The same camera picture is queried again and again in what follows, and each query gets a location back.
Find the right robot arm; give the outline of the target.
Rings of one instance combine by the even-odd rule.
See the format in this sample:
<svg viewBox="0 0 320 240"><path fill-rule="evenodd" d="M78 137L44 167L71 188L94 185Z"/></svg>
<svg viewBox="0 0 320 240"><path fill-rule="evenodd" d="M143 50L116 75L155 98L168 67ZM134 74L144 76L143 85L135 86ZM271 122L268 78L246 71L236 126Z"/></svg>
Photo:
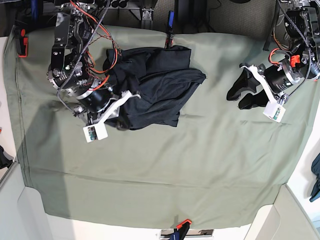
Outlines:
<svg viewBox="0 0 320 240"><path fill-rule="evenodd" d="M53 4L58 12L47 79L64 107L91 125L100 121L120 97L110 78L121 50L103 25L112 1L55 0ZM96 69L89 51L99 39L109 40L112 45L111 62L104 70Z"/></svg>

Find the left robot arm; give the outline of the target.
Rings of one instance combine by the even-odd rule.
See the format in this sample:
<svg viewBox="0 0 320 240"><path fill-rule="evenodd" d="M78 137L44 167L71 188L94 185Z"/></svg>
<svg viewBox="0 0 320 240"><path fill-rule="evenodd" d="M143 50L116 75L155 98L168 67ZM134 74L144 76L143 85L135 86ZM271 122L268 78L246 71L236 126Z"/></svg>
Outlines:
<svg viewBox="0 0 320 240"><path fill-rule="evenodd" d="M271 41L277 45L268 55L270 67L241 63L242 73L226 94L227 101L238 101L238 108L249 110L268 104L284 105L306 81L320 78L320 26L318 0L287 0L275 3L275 11L263 50Z"/></svg>

